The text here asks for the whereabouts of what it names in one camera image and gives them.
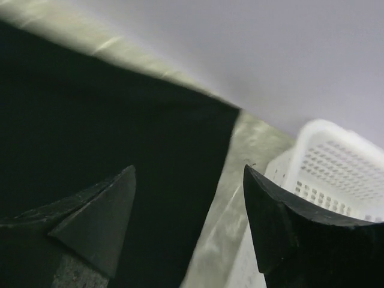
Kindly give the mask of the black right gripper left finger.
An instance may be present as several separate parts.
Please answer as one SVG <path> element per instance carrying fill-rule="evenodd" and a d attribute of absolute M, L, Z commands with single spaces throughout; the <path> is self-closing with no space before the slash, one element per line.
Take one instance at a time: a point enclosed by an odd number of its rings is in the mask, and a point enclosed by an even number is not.
<path fill-rule="evenodd" d="M 119 263 L 136 170 L 1 220 L 2 287 L 106 287 Z"/>

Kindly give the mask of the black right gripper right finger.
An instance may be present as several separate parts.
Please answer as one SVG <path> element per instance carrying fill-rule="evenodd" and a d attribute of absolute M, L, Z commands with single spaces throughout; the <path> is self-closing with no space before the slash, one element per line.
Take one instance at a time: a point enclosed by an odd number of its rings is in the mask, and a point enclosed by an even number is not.
<path fill-rule="evenodd" d="M 316 206 L 245 166 L 254 251 L 268 287 L 382 287 L 383 224 Z"/>

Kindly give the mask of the white plastic mesh basket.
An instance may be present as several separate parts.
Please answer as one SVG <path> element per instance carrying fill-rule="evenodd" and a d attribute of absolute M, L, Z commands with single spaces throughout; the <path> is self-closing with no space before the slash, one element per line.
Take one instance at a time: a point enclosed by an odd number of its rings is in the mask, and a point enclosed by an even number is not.
<path fill-rule="evenodd" d="M 304 125 L 295 145 L 261 173 L 282 189 L 331 212 L 383 224 L 383 151 L 331 122 Z M 229 287 L 268 287 L 248 221 Z"/>

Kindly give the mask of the black t-shirt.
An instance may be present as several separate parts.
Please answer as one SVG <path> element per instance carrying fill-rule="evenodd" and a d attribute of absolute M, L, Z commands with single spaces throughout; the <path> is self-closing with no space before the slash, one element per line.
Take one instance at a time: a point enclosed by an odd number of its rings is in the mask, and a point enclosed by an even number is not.
<path fill-rule="evenodd" d="M 106 287 L 179 287 L 239 109 L 1 22 L 1 220 L 136 170 Z"/>

